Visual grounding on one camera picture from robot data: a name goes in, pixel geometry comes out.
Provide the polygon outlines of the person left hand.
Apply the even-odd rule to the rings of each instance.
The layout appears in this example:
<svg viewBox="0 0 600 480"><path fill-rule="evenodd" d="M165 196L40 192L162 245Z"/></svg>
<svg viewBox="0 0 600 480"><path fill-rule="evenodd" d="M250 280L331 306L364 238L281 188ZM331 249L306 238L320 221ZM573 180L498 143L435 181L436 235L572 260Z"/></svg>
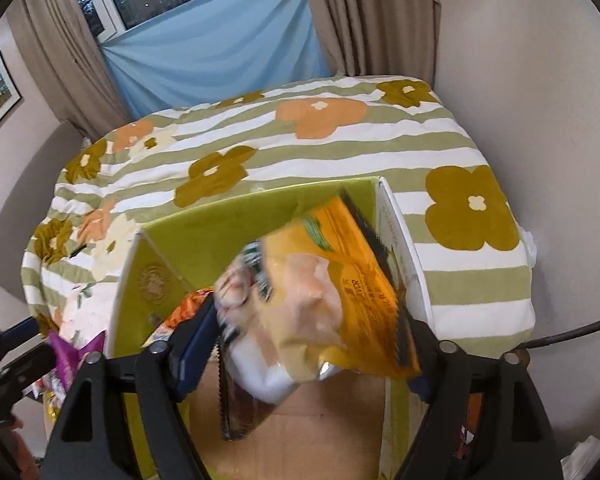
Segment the person left hand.
<svg viewBox="0 0 600 480"><path fill-rule="evenodd" d="M38 480L40 468L19 433L22 428L23 422L19 418L15 418L14 424L10 427L10 434L15 442L15 461L20 470L19 478L21 480Z"/></svg>

